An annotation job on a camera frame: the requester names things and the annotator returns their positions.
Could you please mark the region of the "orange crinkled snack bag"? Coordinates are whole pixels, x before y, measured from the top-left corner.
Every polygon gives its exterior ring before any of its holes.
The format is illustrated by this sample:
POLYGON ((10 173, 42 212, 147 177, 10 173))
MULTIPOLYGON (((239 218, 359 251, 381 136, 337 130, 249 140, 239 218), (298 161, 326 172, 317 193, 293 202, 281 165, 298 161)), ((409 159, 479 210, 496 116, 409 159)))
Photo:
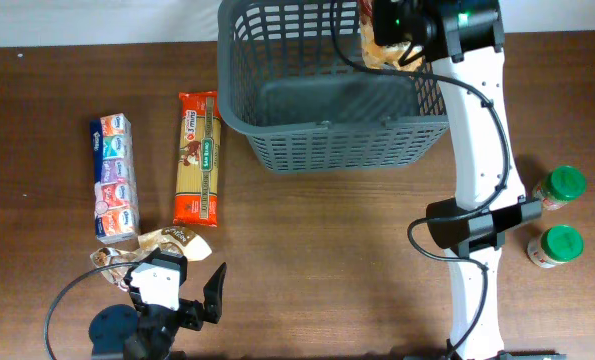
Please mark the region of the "orange crinkled snack bag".
POLYGON ((373 0, 358 0, 361 32, 362 58, 371 69, 394 69, 416 71, 423 64, 421 45, 414 45, 409 38, 394 45, 378 45, 372 25, 373 0))

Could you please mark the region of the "San Remo spaghetti packet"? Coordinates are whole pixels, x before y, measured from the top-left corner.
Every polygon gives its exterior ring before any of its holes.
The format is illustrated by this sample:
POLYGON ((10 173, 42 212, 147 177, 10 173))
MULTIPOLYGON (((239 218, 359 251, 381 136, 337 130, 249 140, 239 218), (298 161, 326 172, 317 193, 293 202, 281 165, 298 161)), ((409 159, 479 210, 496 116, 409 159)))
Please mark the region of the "San Remo spaghetti packet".
POLYGON ((180 93, 175 224, 216 227, 221 114, 216 91, 180 93))

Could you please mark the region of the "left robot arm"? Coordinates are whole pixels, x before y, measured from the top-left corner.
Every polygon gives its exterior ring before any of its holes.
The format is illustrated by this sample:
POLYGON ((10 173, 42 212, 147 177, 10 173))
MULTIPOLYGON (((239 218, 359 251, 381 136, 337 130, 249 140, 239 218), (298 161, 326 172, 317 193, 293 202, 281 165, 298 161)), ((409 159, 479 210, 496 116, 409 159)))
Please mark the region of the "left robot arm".
POLYGON ((155 250, 128 268, 124 281, 131 305, 113 305, 91 321, 94 359, 172 359, 181 328, 199 331, 222 316, 227 265, 221 264, 203 287, 204 300, 179 295, 187 277, 187 259, 155 250))

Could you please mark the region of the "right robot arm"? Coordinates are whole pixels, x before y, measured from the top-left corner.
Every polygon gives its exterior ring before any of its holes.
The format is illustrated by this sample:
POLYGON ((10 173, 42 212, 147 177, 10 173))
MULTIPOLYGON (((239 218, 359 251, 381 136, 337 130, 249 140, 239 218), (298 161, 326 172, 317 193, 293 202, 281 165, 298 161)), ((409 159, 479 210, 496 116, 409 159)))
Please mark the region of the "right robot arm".
POLYGON ((376 1, 378 45, 422 48, 439 82, 456 163, 452 198, 413 221, 442 248, 452 296, 447 359, 511 359, 498 322, 497 276, 507 231, 541 215, 512 156, 503 95, 505 33, 496 1, 376 1))

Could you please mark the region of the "brown white snack pouch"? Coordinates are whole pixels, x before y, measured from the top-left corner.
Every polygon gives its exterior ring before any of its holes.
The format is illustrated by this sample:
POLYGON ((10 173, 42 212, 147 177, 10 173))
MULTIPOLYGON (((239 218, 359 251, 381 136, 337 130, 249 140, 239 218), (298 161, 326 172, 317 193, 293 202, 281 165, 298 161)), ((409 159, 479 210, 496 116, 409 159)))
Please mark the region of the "brown white snack pouch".
POLYGON ((212 254, 208 242, 191 229, 184 226, 168 226, 138 236, 139 247, 125 251, 103 247, 90 255, 96 268, 103 266, 139 262, 156 249, 183 255, 189 262, 202 261, 212 254))

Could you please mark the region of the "Kleenex tissue multipack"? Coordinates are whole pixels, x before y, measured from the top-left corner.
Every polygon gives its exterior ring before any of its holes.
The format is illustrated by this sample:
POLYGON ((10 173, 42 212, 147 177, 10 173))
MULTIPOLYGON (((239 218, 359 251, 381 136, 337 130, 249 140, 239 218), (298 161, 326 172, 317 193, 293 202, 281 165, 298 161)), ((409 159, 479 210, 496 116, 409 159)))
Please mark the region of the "Kleenex tissue multipack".
POLYGON ((123 113, 90 122, 96 238, 113 244, 136 238, 140 214, 131 123, 123 113))

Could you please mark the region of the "grey plastic basket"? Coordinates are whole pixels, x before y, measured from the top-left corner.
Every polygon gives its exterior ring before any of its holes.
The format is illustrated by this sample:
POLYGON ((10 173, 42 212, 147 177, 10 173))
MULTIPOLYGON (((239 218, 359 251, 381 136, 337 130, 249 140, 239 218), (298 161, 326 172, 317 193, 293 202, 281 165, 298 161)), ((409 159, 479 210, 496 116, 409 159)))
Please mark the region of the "grey plastic basket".
POLYGON ((275 173, 412 164, 449 125, 432 80, 377 76, 361 60, 354 1, 226 0, 218 105, 275 173))

